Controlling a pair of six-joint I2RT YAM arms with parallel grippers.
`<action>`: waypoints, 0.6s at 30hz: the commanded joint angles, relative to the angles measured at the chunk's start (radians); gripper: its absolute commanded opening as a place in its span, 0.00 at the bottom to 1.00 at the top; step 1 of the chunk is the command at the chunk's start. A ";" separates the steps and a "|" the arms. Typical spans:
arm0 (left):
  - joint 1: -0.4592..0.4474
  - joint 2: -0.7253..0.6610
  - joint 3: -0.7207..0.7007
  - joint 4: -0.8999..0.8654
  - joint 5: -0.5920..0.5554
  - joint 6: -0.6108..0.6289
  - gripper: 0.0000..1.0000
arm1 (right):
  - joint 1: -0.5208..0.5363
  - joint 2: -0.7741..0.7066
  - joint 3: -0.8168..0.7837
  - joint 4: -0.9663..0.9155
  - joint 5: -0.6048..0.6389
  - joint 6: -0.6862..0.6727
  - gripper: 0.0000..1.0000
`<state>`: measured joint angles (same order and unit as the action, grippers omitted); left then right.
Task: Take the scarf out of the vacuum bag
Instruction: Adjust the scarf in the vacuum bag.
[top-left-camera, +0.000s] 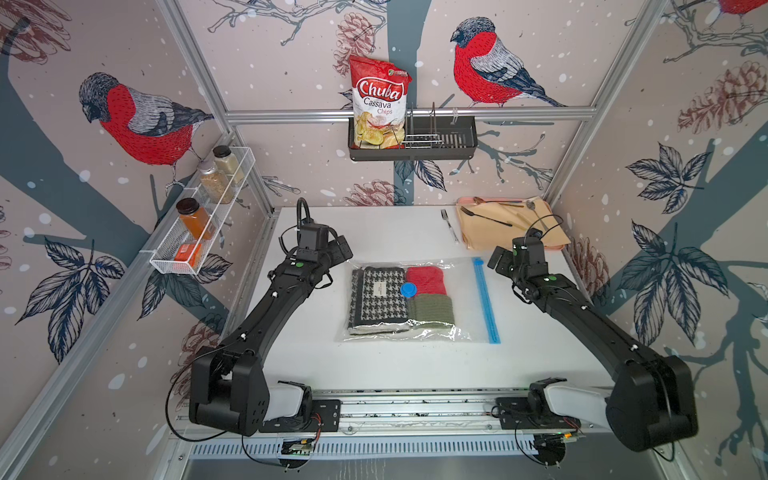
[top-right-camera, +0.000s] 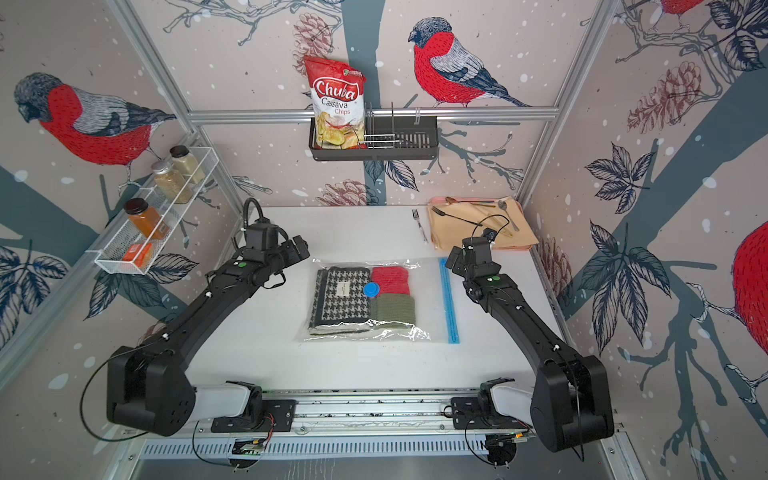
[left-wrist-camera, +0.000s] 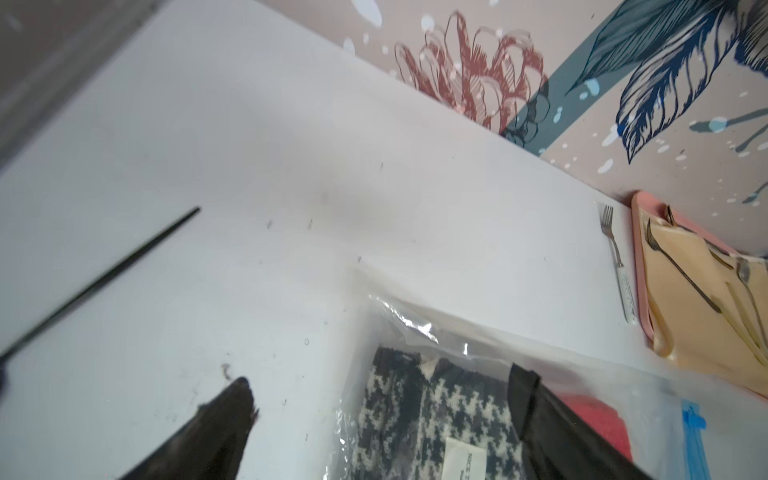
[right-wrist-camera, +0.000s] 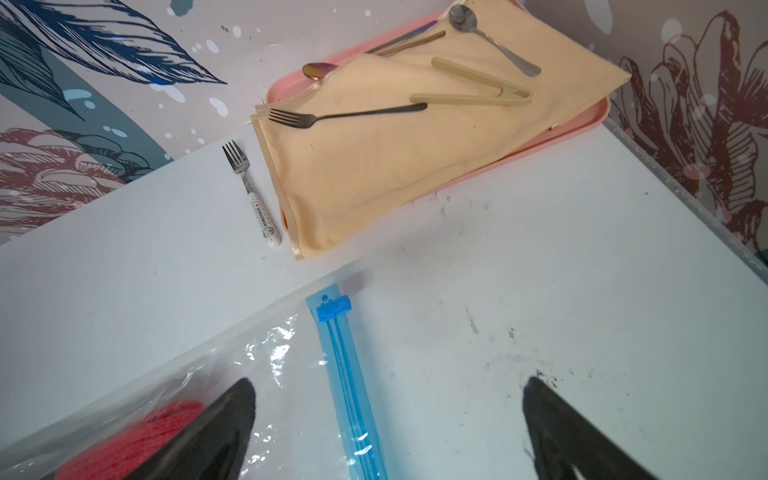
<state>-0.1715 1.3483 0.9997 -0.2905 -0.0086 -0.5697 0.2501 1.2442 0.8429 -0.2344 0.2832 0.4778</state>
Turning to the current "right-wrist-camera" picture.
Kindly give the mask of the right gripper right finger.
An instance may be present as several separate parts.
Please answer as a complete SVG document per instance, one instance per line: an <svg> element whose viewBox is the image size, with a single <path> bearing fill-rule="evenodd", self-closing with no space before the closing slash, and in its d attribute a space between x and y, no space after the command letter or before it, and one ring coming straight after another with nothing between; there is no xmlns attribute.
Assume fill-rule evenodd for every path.
<svg viewBox="0 0 768 480"><path fill-rule="evenodd" d="M654 477L543 380L528 380L522 409L540 479Z"/></svg>

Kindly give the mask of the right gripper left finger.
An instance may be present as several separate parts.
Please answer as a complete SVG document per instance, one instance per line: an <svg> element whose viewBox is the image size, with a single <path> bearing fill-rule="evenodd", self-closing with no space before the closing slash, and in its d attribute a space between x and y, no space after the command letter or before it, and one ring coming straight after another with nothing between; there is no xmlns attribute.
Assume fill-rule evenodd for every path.
<svg viewBox="0 0 768 480"><path fill-rule="evenodd" d="M237 479L256 418L256 391L242 378L129 479Z"/></svg>

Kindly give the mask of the red knitted scarf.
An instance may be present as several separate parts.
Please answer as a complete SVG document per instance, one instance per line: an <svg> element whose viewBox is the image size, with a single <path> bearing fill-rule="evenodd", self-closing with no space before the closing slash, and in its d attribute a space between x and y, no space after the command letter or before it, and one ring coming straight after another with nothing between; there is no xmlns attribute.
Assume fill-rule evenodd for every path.
<svg viewBox="0 0 768 480"><path fill-rule="evenodd" d="M195 400L170 403L61 467L55 479L124 479L180 433L203 410Z"/></svg>

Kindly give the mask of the clear plastic vacuum bag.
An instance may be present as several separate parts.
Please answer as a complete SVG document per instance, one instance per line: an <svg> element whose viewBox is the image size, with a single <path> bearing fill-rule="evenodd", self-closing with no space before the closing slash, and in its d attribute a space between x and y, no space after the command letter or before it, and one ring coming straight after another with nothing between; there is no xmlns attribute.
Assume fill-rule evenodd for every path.
<svg viewBox="0 0 768 480"><path fill-rule="evenodd" d="M357 263L5 448L5 479L384 479Z"/></svg>

